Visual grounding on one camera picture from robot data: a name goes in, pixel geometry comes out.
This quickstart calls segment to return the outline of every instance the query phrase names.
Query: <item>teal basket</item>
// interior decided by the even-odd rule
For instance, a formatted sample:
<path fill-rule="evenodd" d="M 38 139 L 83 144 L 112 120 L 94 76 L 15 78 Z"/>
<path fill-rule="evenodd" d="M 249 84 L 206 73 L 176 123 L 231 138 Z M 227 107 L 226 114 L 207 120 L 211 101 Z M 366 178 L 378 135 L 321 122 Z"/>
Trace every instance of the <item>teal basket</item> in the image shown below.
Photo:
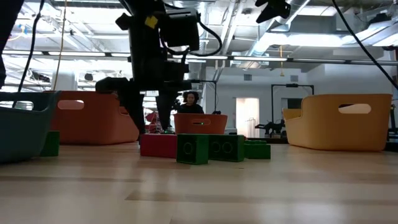
<path fill-rule="evenodd" d="M 40 155 L 60 92 L 2 93 L 0 101 L 30 101 L 33 109 L 0 107 L 0 163 L 19 162 Z"/>

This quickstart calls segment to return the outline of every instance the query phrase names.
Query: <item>dark hair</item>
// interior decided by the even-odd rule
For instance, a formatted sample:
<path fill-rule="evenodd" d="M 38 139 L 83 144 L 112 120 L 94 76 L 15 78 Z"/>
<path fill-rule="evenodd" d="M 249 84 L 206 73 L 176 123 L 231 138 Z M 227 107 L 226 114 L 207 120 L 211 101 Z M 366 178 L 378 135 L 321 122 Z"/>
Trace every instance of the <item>dark hair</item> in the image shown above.
<path fill-rule="evenodd" d="M 187 100 L 187 98 L 188 98 L 188 95 L 189 94 L 192 94 L 193 95 L 193 97 L 195 97 L 195 102 L 194 102 L 194 104 L 196 104 L 197 102 L 198 102 L 198 100 L 199 100 L 199 94 L 198 94 L 198 92 L 195 92 L 195 91 L 186 91 L 186 92 L 184 92 L 183 94 L 182 94 L 182 97 L 184 98 L 184 103 L 186 103 L 186 102 L 188 102 L 188 100 Z"/>

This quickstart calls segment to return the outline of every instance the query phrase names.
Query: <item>red toy block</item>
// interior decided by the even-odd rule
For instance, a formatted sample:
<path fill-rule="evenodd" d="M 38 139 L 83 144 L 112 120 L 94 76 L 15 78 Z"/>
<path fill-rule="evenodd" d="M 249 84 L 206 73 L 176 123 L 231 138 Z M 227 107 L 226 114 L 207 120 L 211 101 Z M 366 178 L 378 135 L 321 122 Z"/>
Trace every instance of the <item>red toy block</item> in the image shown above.
<path fill-rule="evenodd" d="M 141 156 L 177 157 L 176 134 L 143 134 L 141 135 Z"/>

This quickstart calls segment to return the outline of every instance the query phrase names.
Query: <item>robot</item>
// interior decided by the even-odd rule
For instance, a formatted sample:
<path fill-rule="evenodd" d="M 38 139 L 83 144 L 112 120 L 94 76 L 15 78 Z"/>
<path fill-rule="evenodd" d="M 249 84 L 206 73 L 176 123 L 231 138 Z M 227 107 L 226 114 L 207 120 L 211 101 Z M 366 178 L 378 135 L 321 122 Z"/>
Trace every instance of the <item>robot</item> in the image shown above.
<path fill-rule="evenodd" d="M 17 19 L 24 0 L 3 0 L 0 7 L 0 55 L 4 50 L 8 35 Z M 129 31 L 129 42 L 133 78 L 105 78 L 96 84 L 100 93 L 118 94 L 121 105 L 129 112 L 140 134 L 145 133 L 142 91 L 157 90 L 156 98 L 159 119 L 163 130 L 168 130 L 170 112 L 175 104 L 178 91 L 192 89 L 190 81 L 183 80 L 189 71 L 185 64 L 187 54 L 210 56 L 218 54 L 222 41 L 212 30 L 200 22 L 200 14 L 195 9 L 177 8 L 162 0 L 119 0 L 132 15 L 123 14 L 116 20 L 122 30 Z M 257 7 L 268 3 L 258 23 L 276 16 L 287 18 L 290 5 L 283 0 L 257 0 Z M 213 34 L 220 43 L 218 50 L 200 55 L 197 24 Z M 176 52 L 170 47 L 188 46 L 186 50 Z M 182 55 L 181 62 L 167 61 L 167 55 Z M 4 84 L 5 69 L 0 58 L 0 88 Z"/>

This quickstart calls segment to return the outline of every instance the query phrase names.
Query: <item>yellow label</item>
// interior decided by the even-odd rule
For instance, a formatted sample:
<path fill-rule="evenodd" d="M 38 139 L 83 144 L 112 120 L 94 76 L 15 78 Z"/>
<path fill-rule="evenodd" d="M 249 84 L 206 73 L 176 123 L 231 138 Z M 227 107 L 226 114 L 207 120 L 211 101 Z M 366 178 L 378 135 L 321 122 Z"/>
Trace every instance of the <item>yellow label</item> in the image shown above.
<path fill-rule="evenodd" d="M 147 17 L 145 20 L 145 25 L 149 26 L 152 29 L 155 29 L 157 24 L 157 19 L 154 16 Z"/>

